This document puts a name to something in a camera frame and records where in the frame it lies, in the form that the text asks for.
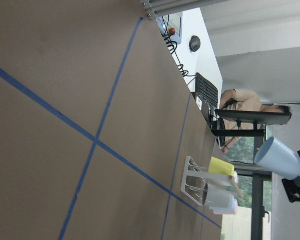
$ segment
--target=light blue cup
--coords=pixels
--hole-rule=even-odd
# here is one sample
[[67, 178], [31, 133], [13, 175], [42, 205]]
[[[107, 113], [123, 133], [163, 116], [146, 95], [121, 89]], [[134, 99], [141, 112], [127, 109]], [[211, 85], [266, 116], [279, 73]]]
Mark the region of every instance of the light blue cup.
[[218, 211], [225, 211], [225, 212], [229, 212], [229, 211], [232, 211], [234, 209], [234, 196], [231, 194], [231, 197], [230, 197], [230, 201], [229, 201], [229, 204], [228, 206], [226, 207], [217, 207], [217, 206], [209, 206], [209, 209], [211, 210], [218, 210]]
[[300, 174], [300, 157], [274, 137], [261, 146], [254, 163], [285, 179], [295, 179]]
[[204, 205], [209, 207], [227, 208], [232, 201], [233, 195], [224, 189], [208, 183]]

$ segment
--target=cardboard surface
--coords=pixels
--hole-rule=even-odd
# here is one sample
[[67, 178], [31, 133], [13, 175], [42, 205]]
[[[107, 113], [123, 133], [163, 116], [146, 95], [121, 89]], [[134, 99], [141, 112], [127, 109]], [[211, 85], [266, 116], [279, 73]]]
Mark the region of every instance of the cardboard surface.
[[131, 0], [0, 1], [0, 67], [94, 135], [143, 14]]
[[[143, 15], [132, 0], [0, 2], [0, 68], [91, 135], [101, 129], [65, 239], [160, 239], [172, 181], [190, 202], [180, 192], [185, 157], [208, 166], [214, 136], [155, 21], [142, 21], [108, 102]], [[0, 78], [0, 239], [59, 236], [91, 146]], [[201, 226], [170, 198], [164, 239], [217, 239]]]
[[[219, 225], [222, 225], [222, 215], [213, 214], [213, 211], [208, 207], [204, 208], [204, 214], [208, 218], [212, 218]], [[221, 229], [210, 221], [207, 221], [207, 219], [204, 219], [202, 226], [202, 235], [203, 240], [218, 240], [221, 237]]]
[[163, 239], [200, 240], [202, 223], [203, 217], [201, 215], [190, 210], [175, 198], [171, 198]]
[[0, 239], [56, 239], [91, 141], [0, 79]]
[[160, 239], [167, 198], [98, 147], [64, 239]]
[[[100, 140], [170, 188], [189, 91], [179, 81], [181, 74], [162, 37], [149, 37], [148, 32], [158, 29], [153, 21], [144, 20]], [[158, 61], [159, 56], [166, 61]]]

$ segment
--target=green foliage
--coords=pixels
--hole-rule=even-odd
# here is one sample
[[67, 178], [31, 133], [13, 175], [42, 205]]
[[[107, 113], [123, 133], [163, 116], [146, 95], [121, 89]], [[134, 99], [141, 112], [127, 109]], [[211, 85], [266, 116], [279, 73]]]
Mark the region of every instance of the green foliage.
[[263, 182], [263, 205], [266, 211], [272, 211], [272, 182]]
[[[235, 145], [233, 145], [228, 153], [225, 155], [225, 158], [232, 161], [239, 161], [245, 163], [253, 163], [253, 148], [254, 148], [254, 137], [242, 137], [240, 138]], [[239, 177], [239, 188], [241, 189], [244, 198], [239, 198], [238, 206], [245, 208], [252, 207], [252, 177], [249, 176], [240, 176]], [[264, 181], [263, 182], [263, 205], [265, 210], [272, 211], [272, 182]]]
[[240, 138], [232, 147], [230, 147], [225, 158], [228, 161], [240, 161], [253, 163], [254, 137], [245, 136]]

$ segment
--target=black round device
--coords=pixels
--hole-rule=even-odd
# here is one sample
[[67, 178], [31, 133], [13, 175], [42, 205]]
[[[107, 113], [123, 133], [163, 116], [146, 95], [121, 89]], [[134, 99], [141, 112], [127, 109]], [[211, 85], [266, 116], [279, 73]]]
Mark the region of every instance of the black round device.
[[195, 36], [193, 35], [191, 37], [191, 40], [189, 42], [189, 47], [190, 47], [190, 50], [193, 52], [197, 51], [199, 48], [200, 48], [200, 45], [201, 45], [201, 41], [200, 41], [200, 38], [198, 36]]

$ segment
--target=blue tape line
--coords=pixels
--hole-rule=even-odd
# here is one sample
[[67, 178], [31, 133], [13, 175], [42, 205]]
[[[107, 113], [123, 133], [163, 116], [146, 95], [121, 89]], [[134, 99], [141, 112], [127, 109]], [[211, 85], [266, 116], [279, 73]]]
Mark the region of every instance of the blue tape line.
[[126, 164], [127, 166], [129, 166], [130, 168], [132, 168], [133, 170], [135, 170], [137, 173], [139, 173], [140, 175], [142, 175], [143, 177], [145, 177], [147, 180], [151, 181], [152, 183], [154, 183], [155, 185], [157, 185], [159, 188], [161, 188], [162, 190], [164, 190], [165, 192], [167, 192], [168, 194], [170, 194], [172, 197], [174, 197], [175, 199], [177, 199], [181, 203], [185, 204], [187, 207], [191, 208], [197, 214], [201, 215], [205, 219], [208, 219], [211, 223], [213, 223], [217, 227], [221, 228], [221, 226], [219, 224], [217, 224], [215, 221], [213, 221], [212, 219], [208, 218], [206, 215], [204, 215], [203, 213], [201, 213], [199, 210], [197, 210], [192, 205], [188, 204], [185, 200], [183, 200], [182, 198], [180, 198], [179, 196], [177, 196], [176, 194], [174, 194], [167, 187], [163, 186], [157, 180], [155, 180], [154, 178], [152, 178], [151, 176], [149, 176], [148, 174], [146, 174], [145, 172], [143, 172], [141, 169], [139, 169], [137, 166], [135, 166], [134, 164], [132, 164], [130, 161], [128, 161], [127, 159], [125, 159], [124, 157], [122, 157], [121, 155], [119, 155], [117, 152], [115, 152], [113, 149], [111, 149], [105, 143], [99, 141], [97, 144], [102, 149], [104, 149], [105, 151], [107, 151], [109, 154], [111, 154], [112, 156], [116, 157], [118, 160], [120, 160], [121, 162], [123, 162], [124, 164]]
[[85, 129], [83, 129], [81, 126], [76, 124], [74, 121], [69, 119], [67, 116], [63, 115], [58, 111], [56, 108], [54, 108], [52, 105], [50, 105], [48, 102], [46, 102], [44, 99], [39, 97], [37, 94], [32, 92], [30, 89], [28, 89], [26, 86], [24, 86], [22, 83], [17, 81], [14, 77], [9, 75], [7, 72], [5, 72], [3, 69], [0, 68], [0, 77], [8, 82], [10, 85], [14, 86], [17, 90], [24, 93], [26, 96], [28, 96], [30, 99], [44, 107], [47, 111], [58, 117], [60, 120], [68, 124], [70, 127], [74, 128], [76, 131], [87, 137], [89, 140], [94, 140], [94, 136], [87, 132]]
[[124, 53], [123, 60], [122, 60], [121, 65], [120, 65], [120, 67], [119, 67], [118, 74], [116, 75], [116, 78], [115, 78], [115, 81], [114, 81], [114, 85], [113, 85], [112, 90], [111, 90], [111, 93], [110, 93], [110, 97], [109, 97], [108, 102], [107, 102], [107, 104], [106, 104], [105, 111], [104, 111], [104, 113], [103, 113], [103, 116], [102, 116], [102, 119], [101, 119], [101, 123], [100, 123], [100, 125], [99, 125], [99, 129], [98, 129], [98, 131], [97, 131], [97, 133], [96, 133], [96, 139], [99, 139], [99, 137], [100, 137], [100, 135], [101, 135], [101, 130], [102, 130], [102, 128], [103, 128], [103, 125], [104, 125], [104, 122], [105, 122], [105, 118], [106, 118], [106, 116], [107, 116], [107, 114], [108, 114], [108, 111], [109, 111], [109, 108], [110, 108], [110, 104], [111, 104], [111, 102], [112, 102], [112, 98], [113, 98], [115, 89], [116, 89], [117, 84], [118, 84], [118, 82], [119, 82], [119, 79], [120, 79], [120, 77], [121, 77], [121, 74], [122, 74], [122, 71], [123, 71], [123, 68], [124, 68], [126, 59], [127, 59], [127, 57], [128, 57], [128, 54], [129, 54], [129, 52], [130, 52], [130, 49], [131, 49], [131, 46], [132, 46], [134, 37], [135, 37], [135, 35], [136, 35], [136, 32], [137, 32], [137, 30], [138, 30], [138, 28], [139, 28], [139, 26], [140, 26], [142, 20], [143, 20], [143, 18], [141, 17], [141, 18], [139, 18], [139, 20], [137, 21], [136, 26], [135, 26], [135, 28], [134, 28], [134, 31], [133, 31], [133, 33], [132, 33], [132, 36], [131, 36], [131, 38], [130, 38], [130, 41], [129, 41], [129, 43], [128, 43], [128, 46], [127, 46], [127, 48], [126, 48], [126, 51], [125, 51], [125, 53]]
[[116, 78], [115, 78], [115, 81], [113, 83], [113, 87], [112, 87], [112, 90], [110, 92], [110, 96], [108, 98], [108, 101], [107, 101], [107, 104], [105, 106], [105, 109], [104, 109], [104, 112], [103, 112], [103, 115], [102, 115], [102, 118], [101, 118], [101, 122], [100, 122], [100, 125], [98, 127], [98, 130], [97, 130], [97, 133], [96, 133], [96, 136], [93, 140], [93, 144], [92, 144], [92, 147], [91, 147], [91, 150], [89, 152], [89, 156], [86, 160], [86, 163], [84, 165], [84, 168], [83, 168], [83, 172], [81, 174], [81, 177], [80, 177], [80, 180], [79, 180], [79, 183], [76, 187], [76, 190], [75, 190], [75, 193], [74, 193], [74, 196], [72, 198], [72, 201], [71, 201], [71, 204], [70, 204], [70, 207], [68, 209], [68, 212], [66, 214], [66, 217], [65, 217], [65, 220], [64, 220], [64, 223], [63, 223], [63, 226], [62, 226], [62, 229], [61, 229], [61, 232], [60, 232], [60, 235], [59, 235], [59, 240], [62, 240], [63, 237], [64, 237], [64, 234], [65, 234], [65, 231], [67, 229], [67, 226], [69, 224], [69, 221], [70, 221], [70, 218], [71, 218], [71, 215], [72, 215], [72, 212], [74, 210], [74, 207], [75, 207], [75, 204], [76, 204], [76, 201], [77, 201], [77, 196], [81, 190], [81, 187], [83, 185], [83, 182], [84, 182], [84, 179], [85, 179], [85, 176], [86, 176], [86, 173], [88, 171], [88, 168], [90, 166], [90, 163], [91, 163], [91, 159], [92, 159], [92, 156], [93, 156], [93, 153], [95, 151], [95, 148], [96, 148], [96, 145], [98, 144], [99, 142], [99, 137], [101, 135], [101, 131], [102, 131], [102, 128], [103, 128], [103, 125], [104, 125], [104, 122], [105, 122], [105, 119], [106, 119], [106, 116], [108, 114], [108, 111], [109, 111], [109, 108], [110, 108], [110, 105], [111, 105], [111, 102], [112, 102], [112, 99], [113, 99], [113, 95], [115, 93], [115, 90], [116, 90], [116, 87], [118, 85], [118, 82], [119, 82], [119, 79], [121, 77], [121, 74], [122, 74], [122, 71], [123, 71], [123, 68], [124, 68], [124, 65], [125, 65], [125, 62], [126, 62], [126, 59], [128, 57], [128, 54], [130, 52], [130, 49], [131, 49], [131, 46], [132, 46], [132, 43], [133, 43], [133, 40], [135, 38], [135, 35], [136, 35], [136, 32], [141, 24], [141, 21], [143, 20], [143, 18], [139, 18], [139, 20], [137, 21], [136, 23], [136, 26], [134, 27], [134, 31], [131, 35], [131, 38], [130, 38], [130, 41], [128, 43], [128, 46], [126, 48], [126, 51], [124, 53], [124, 56], [123, 56], [123, 59], [122, 59], [122, 62], [121, 62], [121, 65], [119, 67], [119, 70], [118, 70], [118, 73], [116, 75]]
[[[176, 166], [177, 166], [178, 159], [179, 159], [179, 153], [180, 153], [180, 148], [181, 148], [181, 143], [182, 143], [182, 137], [183, 137], [184, 126], [185, 126], [185, 122], [186, 122], [186, 117], [188, 115], [188, 109], [189, 109], [189, 104], [190, 104], [190, 96], [191, 96], [191, 93], [189, 94], [188, 103], [187, 103], [186, 109], [185, 109], [185, 114], [184, 114], [184, 119], [183, 119], [183, 124], [182, 124], [182, 130], [181, 130], [178, 150], [176, 152], [176, 157], [175, 157], [175, 163], [174, 163], [174, 169], [173, 169], [173, 175], [172, 175], [170, 191], [172, 191], [173, 184], [174, 184], [174, 176], [175, 176]], [[163, 228], [162, 228], [162, 233], [161, 233], [161, 240], [163, 240], [163, 237], [164, 237], [165, 225], [166, 225], [166, 220], [167, 220], [167, 217], [168, 217], [168, 211], [169, 211], [169, 206], [170, 206], [170, 199], [171, 199], [171, 194], [169, 194], [168, 202], [167, 202], [167, 205], [166, 205], [165, 217], [164, 217]]]
[[72, 216], [72, 212], [74, 210], [74, 207], [75, 207], [75, 204], [76, 204], [76, 200], [78, 198], [78, 194], [82, 188], [82, 185], [83, 185], [83, 182], [84, 182], [84, 178], [86, 176], [86, 173], [88, 171], [88, 168], [89, 168], [89, 165], [90, 165], [90, 162], [91, 162], [91, 159], [92, 159], [92, 156], [93, 156], [93, 153], [95, 151], [95, 148], [96, 148], [96, 143], [97, 143], [97, 140], [94, 139], [93, 141], [93, 144], [92, 144], [92, 147], [91, 147], [91, 150], [89, 152], [89, 156], [88, 156], [88, 159], [86, 160], [86, 163], [84, 165], [84, 168], [83, 168], [83, 172], [81, 174], [81, 177], [80, 177], [80, 180], [79, 180], [79, 183], [76, 187], [76, 190], [75, 190], [75, 193], [74, 193], [74, 196], [72, 198], [72, 201], [71, 201], [71, 205], [68, 209], [68, 212], [66, 214], [66, 217], [65, 217], [65, 220], [64, 220], [64, 223], [63, 223], [63, 226], [62, 226], [62, 229], [61, 229], [61, 232], [60, 232], [60, 235], [59, 235], [59, 240], [63, 239], [64, 237], [64, 234], [65, 234], [65, 231], [66, 231], [66, 228], [69, 224], [69, 221], [70, 221], [70, 218]]

